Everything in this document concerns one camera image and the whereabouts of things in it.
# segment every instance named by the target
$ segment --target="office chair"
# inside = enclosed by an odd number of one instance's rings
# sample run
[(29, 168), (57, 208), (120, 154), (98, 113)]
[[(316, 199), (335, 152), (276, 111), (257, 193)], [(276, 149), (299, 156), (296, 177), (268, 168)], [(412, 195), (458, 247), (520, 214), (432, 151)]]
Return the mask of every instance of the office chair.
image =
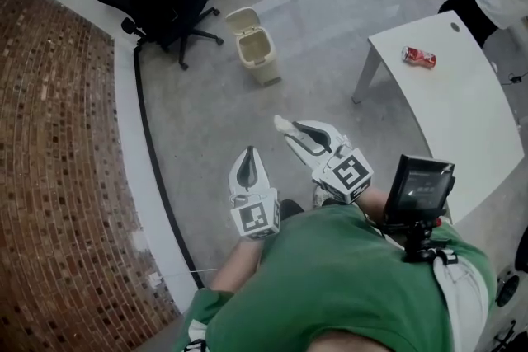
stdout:
[(222, 45), (224, 41), (214, 34), (200, 31), (195, 26), (210, 13), (218, 16), (220, 11), (210, 7), (205, 12), (207, 0), (98, 0), (117, 7), (130, 18), (125, 18), (121, 28), (127, 34), (139, 36), (138, 46), (154, 42), (168, 52), (168, 47), (181, 39), (179, 64), (185, 71), (185, 52), (189, 35), (201, 35)]

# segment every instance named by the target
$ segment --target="floor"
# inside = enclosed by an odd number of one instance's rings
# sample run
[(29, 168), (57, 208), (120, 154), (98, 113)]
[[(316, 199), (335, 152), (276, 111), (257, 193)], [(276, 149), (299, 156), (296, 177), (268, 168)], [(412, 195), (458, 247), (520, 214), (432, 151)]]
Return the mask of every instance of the floor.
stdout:
[[(251, 6), (273, 38), (282, 82), (260, 88), (238, 60), (234, 37), (222, 16), (200, 27), (225, 39), (194, 39), (182, 72), (174, 55), (155, 46), (142, 53), (148, 122), (169, 199), (198, 269), (218, 268), (238, 235), (229, 217), (227, 175), (247, 146), (258, 148), (271, 183), (282, 199), (310, 208), (313, 185), (306, 168), (274, 130), (273, 116), (334, 124), (368, 157), (375, 184), (388, 189), (400, 154), (427, 155), (411, 111), (398, 86), (378, 72), (360, 105), (351, 93), (368, 52), (367, 37), (438, 10), (445, 0), (213, 0), (223, 15)], [(520, 74), (526, 59), (507, 31), (484, 48), (499, 67), (498, 78)], [(528, 147), (528, 82), (504, 87), (522, 123)], [(490, 256), (497, 272), (510, 265), (528, 226), (528, 161), (458, 224), (461, 234)], [(213, 272), (202, 273), (205, 282)], [(517, 318), (528, 324), (528, 281), (512, 303), (496, 311), (481, 349)]]

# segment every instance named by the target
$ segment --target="camera screen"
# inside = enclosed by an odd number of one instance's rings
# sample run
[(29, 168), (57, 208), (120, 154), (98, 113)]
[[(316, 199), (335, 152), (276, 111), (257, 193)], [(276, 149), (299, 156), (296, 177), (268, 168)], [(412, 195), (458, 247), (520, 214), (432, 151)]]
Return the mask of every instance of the camera screen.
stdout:
[(409, 211), (441, 208), (450, 181), (451, 173), (448, 171), (409, 171), (398, 208)]

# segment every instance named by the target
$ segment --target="beige trash bin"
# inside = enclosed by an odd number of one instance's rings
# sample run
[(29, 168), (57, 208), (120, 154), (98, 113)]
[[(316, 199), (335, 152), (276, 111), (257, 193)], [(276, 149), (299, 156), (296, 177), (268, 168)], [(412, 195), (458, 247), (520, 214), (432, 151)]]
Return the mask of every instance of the beige trash bin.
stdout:
[(262, 85), (280, 81), (275, 46), (255, 10), (243, 7), (227, 15), (225, 21), (237, 37), (238, 56), (244, 67)]

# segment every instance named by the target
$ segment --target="red soda can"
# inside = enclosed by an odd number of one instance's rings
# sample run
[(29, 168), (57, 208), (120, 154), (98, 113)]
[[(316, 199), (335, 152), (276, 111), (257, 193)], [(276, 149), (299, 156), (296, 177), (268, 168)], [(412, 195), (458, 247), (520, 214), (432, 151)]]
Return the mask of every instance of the red soda can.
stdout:
[(429, 69), (436, 65), (436, 56), (433, 53), (423, 52), (413, 47), (403, 47), (402, 59), (412, 65), (420, 65)]

